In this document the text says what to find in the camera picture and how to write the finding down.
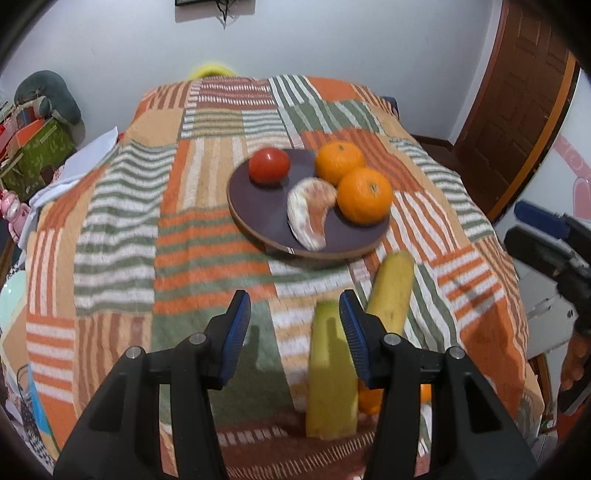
orange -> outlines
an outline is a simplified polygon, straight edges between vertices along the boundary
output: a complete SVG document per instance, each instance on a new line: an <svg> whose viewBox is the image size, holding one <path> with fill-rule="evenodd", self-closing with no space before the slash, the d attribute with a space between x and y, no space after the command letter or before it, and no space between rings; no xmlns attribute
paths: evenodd
<svg viewBox="0 0 591 480"><path fill-rule="evenodd" d="M358 380L359 411L367 415L377 415L382 407L383 390L370 390L363 381ZM421 384L421 403L431 401L431 385Z"/></svg>
<svg viewBox="0 0 591 480"><path fill-rule="evenodd" d="M327 143L316 155L316 175L335 187L354 168L364 166L363 152L348 142Z"/></svg>
<svg viewBox="0 0 591 480"><path fill-rule="evenodd" d="M339 183L336 203L345 218L358 225L379 222L390 211L392 187L371 168L356 168Z"/></svg>
<svg viewBox="0 0 591 480"><path fill-rule="evenodd" d="M431 384L421 384L421 403L431 401Z"/></svg>

red tomato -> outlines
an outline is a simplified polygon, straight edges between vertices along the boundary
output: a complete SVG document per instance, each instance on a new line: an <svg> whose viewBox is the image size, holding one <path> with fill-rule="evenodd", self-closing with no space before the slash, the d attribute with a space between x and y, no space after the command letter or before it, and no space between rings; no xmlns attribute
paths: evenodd
<svg viewBox="0 0 591 480"><path fill-rule="evenodd" d="M278 148L262 148L248 161L251 179L260 185L273 185L285 178L290 170L290 158Z"/></svg>

striped blanket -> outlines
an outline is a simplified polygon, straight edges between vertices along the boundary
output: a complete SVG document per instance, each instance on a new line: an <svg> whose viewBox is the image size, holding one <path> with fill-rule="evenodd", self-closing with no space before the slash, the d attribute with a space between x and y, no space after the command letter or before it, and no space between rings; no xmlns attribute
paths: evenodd
<svg viewBox="0 0 591 480"><path fill-rule="evenodd" d="M333 140L357 144L394 189L376 250L323 264L245 237L226 203L233 169L263 145L317 150ZM238 370L211 395L230 478L361 475L370 421L333 442L303 435L311 321L318 300L346 288L366 302L380 262L401 249L416 260L405 337L439 352L464 347L524 435L535 434L540 393L525 361L512 261L460 177L427 155L388 102L360 85L297 75L211 77L148 92L122 142L46 206L29 244L27 351L53 441L64 445L129 345L170 348L244 288L252 322ZM423 404L419 471L430 422ZM170 423L163 388L163 465L174 472Z"/></svg>

black cable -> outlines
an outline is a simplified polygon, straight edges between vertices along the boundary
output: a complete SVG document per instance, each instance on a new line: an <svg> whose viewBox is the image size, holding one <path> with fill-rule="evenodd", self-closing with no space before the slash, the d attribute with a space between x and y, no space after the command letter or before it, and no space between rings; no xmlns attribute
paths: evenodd
<svg viewBox="0 0 591 480"><path fill-rule="evenodd" d="M216 5L217 9L222 13L223 22L226 23L226 19L228 18L228 6L230 5L230 0L216 0Z"/></svg>

white cloth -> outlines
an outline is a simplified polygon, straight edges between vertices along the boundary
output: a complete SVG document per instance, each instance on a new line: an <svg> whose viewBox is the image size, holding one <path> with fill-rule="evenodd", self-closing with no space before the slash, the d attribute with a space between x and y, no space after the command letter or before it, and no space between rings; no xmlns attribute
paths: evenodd
<svg viewBox="0 0 591 480"><path fill-rule="evenodd" d="M33 195L29 201L31 212L27 217L20 240L18 241L18 246L23 252L27 250L29 235L37 229L37 219L41 208L64 195L65 192L74 187L81 178L92 170L115 146L118 135L119 132L117 127L115 127L73 154L66 160L60 178L55 183L48 185Z"/></svg>

